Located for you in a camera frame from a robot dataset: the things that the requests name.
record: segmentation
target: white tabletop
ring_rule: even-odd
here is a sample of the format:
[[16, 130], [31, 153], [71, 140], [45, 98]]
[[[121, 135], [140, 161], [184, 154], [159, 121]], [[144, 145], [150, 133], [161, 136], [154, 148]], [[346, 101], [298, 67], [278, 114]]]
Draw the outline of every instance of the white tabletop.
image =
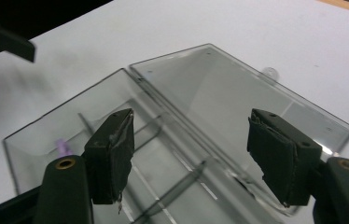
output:
[[117, 0], [33, 41], [36, 63], [0, 53], [0, 203], [14, 196], [6, 136], [121, 67], [205, 43], [275, 68], [280, 83], [349, 122], [349, 10], [318, 1]]

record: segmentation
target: transparent plastic box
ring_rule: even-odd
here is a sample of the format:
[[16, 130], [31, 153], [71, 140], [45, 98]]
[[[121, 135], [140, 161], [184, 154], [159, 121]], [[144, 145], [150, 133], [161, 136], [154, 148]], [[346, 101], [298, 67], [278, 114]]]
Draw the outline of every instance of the transparent plastic box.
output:
[[213, 45], [132, 64], [4, 140], [17, 193], [41, 184], [59, 157], [80, 155], [107, 116], [134, 110], [135, 153], [123, 212], [94, 205], [96, 223], [280, 223], [293, 215], [246, 151], [252, 108], [280, 115], [340, 153], [349, 124]]

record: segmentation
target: small purple item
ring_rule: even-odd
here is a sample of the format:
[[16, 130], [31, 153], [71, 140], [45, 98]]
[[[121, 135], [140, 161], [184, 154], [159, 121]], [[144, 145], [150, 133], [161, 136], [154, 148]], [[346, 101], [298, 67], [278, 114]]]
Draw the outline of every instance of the small purple item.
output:
[[59, 158], [73, 155], [73, 151], [62, 138], [56, 141], [56, 148], [58, 148]]

